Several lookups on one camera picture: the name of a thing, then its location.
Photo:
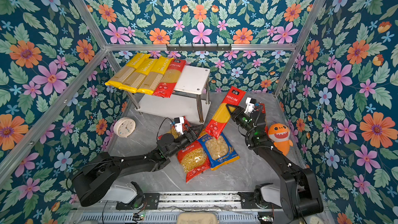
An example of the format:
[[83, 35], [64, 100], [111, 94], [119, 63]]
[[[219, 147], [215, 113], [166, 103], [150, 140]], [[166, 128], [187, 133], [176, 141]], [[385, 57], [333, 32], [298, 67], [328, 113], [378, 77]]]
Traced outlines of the red spaghetti pack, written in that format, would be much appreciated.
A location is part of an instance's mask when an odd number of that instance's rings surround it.
[[239, 106], [245, 94], [245, 91], [242, 91], [235, 87], [231, 87], [231, 89], [223, 99], [222, 103], [218, 107], [216, 113], [210, 120], [209, 124], [206, 126], [205, 132], [210, 136], [218, 139], [231, 118], [229, 112], [227, 111], [226, 104]]
[[185, 65], [185, 60], [173, 60], [170, 63], [157, 88], [155, 89], [153, 95], [163, 98], [170, 98], [174, 92], [176, 84], [181, 76]]
[[266, 109], [265, 109], [265, 105], [264, 103], [260, 103], [259, 104], [260, 109], [261, 109], [261, 116], [259, 117], [259, 119], [263, 120], [264, 122], [266, 122]]

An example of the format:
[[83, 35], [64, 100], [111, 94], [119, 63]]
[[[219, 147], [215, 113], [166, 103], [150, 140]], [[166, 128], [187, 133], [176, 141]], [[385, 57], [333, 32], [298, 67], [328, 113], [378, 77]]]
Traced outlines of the yellow spaghetti bag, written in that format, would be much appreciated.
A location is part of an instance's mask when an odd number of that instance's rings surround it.
[[152, 95], [174, 58], [160, 57], [138, 88], [138, 93]]
[[121, 70], [119, 70], [108, 82], [106, 86], [119, 88], [130, 77], [150, 54], [137, 53]]
[[158, 59], [146, 59], [120, 86], [119, 89], [136, 93]]

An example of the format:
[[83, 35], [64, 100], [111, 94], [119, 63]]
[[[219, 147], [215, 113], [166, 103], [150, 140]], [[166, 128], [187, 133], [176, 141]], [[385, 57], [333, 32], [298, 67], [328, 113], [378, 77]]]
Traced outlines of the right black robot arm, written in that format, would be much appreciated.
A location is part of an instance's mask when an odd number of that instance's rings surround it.
[[323, 201], [315, 173], [303, 169], [289, 160], [269, 138], [265, 131], [262, 109], [246, 114], [245, 109], [226, 105], [231, 119], [246, 130], [245, 143], [248, 149], [264, 159], [279, 177], [278, 185], [264, 183], [256, 186], [254, 201], [258, 206], [268, 203], [280, 206], [289, 220], [297, 220], [324, 211]]

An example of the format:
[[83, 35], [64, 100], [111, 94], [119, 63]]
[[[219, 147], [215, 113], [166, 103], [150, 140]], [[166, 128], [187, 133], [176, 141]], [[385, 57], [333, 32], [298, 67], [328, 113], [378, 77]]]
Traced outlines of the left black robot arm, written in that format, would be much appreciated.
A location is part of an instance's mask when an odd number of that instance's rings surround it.
[[155, 172], [170, 163], [170, 158], [196, 141], [203, 125], [185, 124], [183, 134], [175, 138], [166, 133], [157, 140], [157, 148], [144, 155], [117, 157], [103, 152], [73, 176], [72, 186], [80, 205], [91, 206], [104, 198], [112, 184], [121, 177], [141, 172]]

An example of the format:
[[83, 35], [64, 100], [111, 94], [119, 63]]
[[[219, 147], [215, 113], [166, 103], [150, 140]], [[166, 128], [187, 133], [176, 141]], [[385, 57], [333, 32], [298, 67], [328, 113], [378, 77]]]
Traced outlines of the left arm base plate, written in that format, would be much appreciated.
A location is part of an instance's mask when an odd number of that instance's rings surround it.
[[159, 193], [138, 194], [130, 203], [118, 202], [117, 210], [154, 210], [158, 208]]

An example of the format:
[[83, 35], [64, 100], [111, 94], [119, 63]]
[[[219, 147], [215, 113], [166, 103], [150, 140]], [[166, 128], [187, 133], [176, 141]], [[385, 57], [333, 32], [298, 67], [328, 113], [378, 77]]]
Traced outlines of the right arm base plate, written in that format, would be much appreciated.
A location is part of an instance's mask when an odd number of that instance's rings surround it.
[[238, 192], [240, 197], [240, 204], [242, 209], [261, 209], [264, 205], [256, 201], [255, 193], [253, 192]]

